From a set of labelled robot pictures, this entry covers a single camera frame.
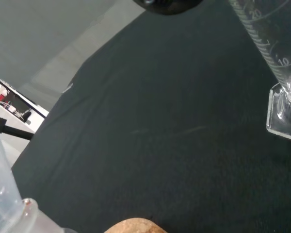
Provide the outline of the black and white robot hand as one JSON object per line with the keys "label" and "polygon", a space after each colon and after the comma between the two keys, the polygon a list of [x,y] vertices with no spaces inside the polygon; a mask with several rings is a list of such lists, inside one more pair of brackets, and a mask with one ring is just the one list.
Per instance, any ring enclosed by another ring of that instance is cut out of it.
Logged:
{"label": "black and white robot hand", "polygon": [[159,15],[177,15],[199,5],[202,0],[133,0],[146,11]]}

